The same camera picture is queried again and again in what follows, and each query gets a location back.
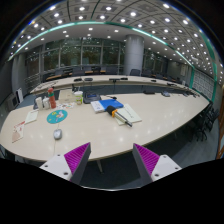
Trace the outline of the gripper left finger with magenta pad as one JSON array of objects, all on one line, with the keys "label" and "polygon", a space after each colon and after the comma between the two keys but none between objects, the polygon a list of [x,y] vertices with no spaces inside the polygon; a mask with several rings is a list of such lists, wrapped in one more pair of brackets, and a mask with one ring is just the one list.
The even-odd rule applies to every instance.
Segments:
[{"label": "gripper left finger with magenta pad", "polygon": [[56,154],[41,169],[79,185],[90,154],[91,144],[86,143],[66,154]]}]

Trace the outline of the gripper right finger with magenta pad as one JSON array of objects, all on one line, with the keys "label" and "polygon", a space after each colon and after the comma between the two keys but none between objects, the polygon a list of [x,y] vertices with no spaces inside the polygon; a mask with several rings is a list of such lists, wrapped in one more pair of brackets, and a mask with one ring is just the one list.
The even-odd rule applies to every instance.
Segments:
[{"label": "gripper right finger with magenta pad", "polygon": [[132,153],[143,185],[181,170],[181,167],[168,155],[158,155],[136,143],[133,144]]}]

